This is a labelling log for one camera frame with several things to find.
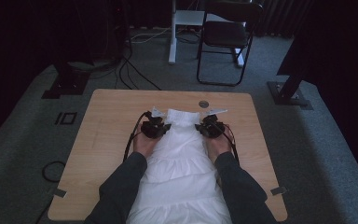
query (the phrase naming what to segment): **stand base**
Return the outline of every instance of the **stand base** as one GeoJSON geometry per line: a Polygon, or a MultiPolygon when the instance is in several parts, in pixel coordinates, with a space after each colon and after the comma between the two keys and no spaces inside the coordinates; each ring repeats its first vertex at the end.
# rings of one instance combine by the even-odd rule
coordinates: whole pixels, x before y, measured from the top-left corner
{"type": "Polygon", "coordinates": [[[310,101],[304,99],[300,90],[297,90],[291,98],[282,98],[280,96],[280,90],[282,89],[284,82],[267,82],[267,84],[275,105],[299,105],[303,110],[313,110],[310,101]]]}
{"type": "Polygon", "coordinates": [[[42,99],[60,99],[61,95],[82,95],[89,77],[90,73],[76,73],[71,86],[62,86],[62,78],[58,75],[50,90],[43,93],[42,99]]]}

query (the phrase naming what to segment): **gray carpet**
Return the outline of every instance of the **gray carpet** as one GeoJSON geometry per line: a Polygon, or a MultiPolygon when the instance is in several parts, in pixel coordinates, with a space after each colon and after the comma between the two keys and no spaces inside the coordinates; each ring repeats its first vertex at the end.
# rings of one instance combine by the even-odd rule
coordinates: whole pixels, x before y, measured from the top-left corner
{"type": "MultiPolygon", "coordinates": [[[[193,35],[181,37],[195,39],[193,35]]],[[[276,73],[291,41],[256,38],[244,81],[237,87],[200,85],[194,44],[178,42],[176,64],[168,65],[170,39],[166,37],[133,44],[130,62],[165,91],[250,93],[278,181],[289,189],[283,194],[289,214],[283,223],[358,223],[358,165],[317,89],[305,82],[300,86],[313,110],[275,105],[270,95],[267,81],[287,79],[276,73]]],[[[219,62],[224,67],[215,67],[214,60],[205,57],[213,70],[204,67],[204,75],[221,78],[217,74],[223,71],[224,78],[232,79],[240,72],[229,57],[226,63],[223,58],[219,62]]],[[[126,69],[123,78],[130,83],[126,69]]],[[[118,71],[93,73],[83,95],[57,100],[41,99],[56,77],[52,66],[34,79],[0,129],[0,223],[36,223],[39,218],[39,223],[76,223],[48,219],[46,208],[58,184],[45,180],[42,169],[69,157],[94,90],[127,89],[117,82],[118,71]],[[56,124],[60,113],[73,112],[77,113],[74,124],[56,124]]],[[[130,74],[139,89],[155,89],[132,68],[130,74]]],[[[48,173],[59,178],[62,168],[52,166],[48,173]]]]}

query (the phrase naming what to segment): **dark curtain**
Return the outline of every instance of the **dark curtain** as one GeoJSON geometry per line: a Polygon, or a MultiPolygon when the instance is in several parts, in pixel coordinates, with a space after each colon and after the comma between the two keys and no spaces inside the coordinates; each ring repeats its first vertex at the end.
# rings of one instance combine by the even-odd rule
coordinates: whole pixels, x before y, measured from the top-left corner
{"type": "Polygon", "coordinates": [[[120,7],[117,0],[0,1],[0,126],[47,66],[118,56],[120,7]]]}
{"type": "Polygon", "coordinates": [[[318,88],[358,162],[358,1],[316,0],[278,74],[318,88]]]}
{"type": "Polygon", "coordinates": [[[293,37],[304,22],[314,0],[254,0],[264,8],[256,35],[293,37]]]}

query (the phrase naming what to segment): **black device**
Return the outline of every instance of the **black device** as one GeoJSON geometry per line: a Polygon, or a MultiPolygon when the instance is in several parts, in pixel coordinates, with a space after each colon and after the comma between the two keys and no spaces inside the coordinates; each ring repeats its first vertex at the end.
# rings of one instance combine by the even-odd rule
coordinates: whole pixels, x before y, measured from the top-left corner
{"type": "Polygon", "coordinates": [[[148,138],[158,138],[165,134],[170,128],[171,124],[164,124],[162,122],[162,117],[152,117],[152,113],[150,111],[144,112],[141,117],[138,118],[138,121],[133,128],[133,131],[130,135],[129,141],[126,146],[126,150],[124,152],[123,162],[127,159],[130,151],[130,145],[133,138],[136,136],[135,132],[138,128],[139,123],[143,117],[147,117],[149,121],[144,121],[141,126],[141,132],[144,133],[148,138]]]}
{"type": "Polygon", "coordinates": [[[196,129],[205,137],[216,138],[225,131],[225,125],[217,121],[216,115],[209,115],[202,120],[201,124],[196,124],[196,129]]]}
{"type": "Polygon", "coordinates": [[[150,111],[147,111],[145,116],[149,121],[142,123],[141,131],[148,138],[159,138],[171,128],[171,124],[164,124],[164,122],[162,122],[162,117],[153,118],[150,111]]]}
{"type": "Polygon", "coordinates": [[[195,124],[197,131],[199,131],[202,135],[208,138],[217,138],[221,134],[225,136],[228,142],[231,144],[232,151],[234,152],[235,160],[240,163],[240,159],[238,158],[237,148],[235,146],[235,138],[234,142],[231,142],[229,137],[225,134],[225,124],[223,122],[217,121],[216,115],[209,115],[202,120],[201,124],[195,124]]]}

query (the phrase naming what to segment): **chair leg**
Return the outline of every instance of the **chair leg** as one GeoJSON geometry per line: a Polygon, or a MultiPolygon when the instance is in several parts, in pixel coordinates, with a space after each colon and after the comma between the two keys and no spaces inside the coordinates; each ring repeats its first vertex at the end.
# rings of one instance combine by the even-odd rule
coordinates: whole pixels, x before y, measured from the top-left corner
{"type": "Polygon", "coordinates": [[[240,80],[236,83],[236,86],[238,84],[240,84],[243,80],[243,75],[245,74],[245,68],[246,68],[246,64],[248,63],[248,57],[249,57],[249,52],[251,51],[251,46],[249,45],[247,47],[247,50],[246,50],[246,55],[245,55],[245,58],[243,59],[243,67],[242,67],[242,70],[241,70],[241,76],[240,76],[240,80]]]}
{"type": "Polygon", "coordinates": [[[199,60],[197,63],[197,80],[202,83],[200,80],[200,66],[201,66],[201,54],[202,54],[202,42],[199,44],[199,52],[197,53],[197,59],[199,60]]]}
{"type": "Polygon", "coordinates": [[[236,56],[237,60],[238,60],[238,58],[240,57],[242,51],[243,51],[243,49],[241,49],[240,52],[238,52],[238,54],[237,54],[237,56],[236,56]]]}

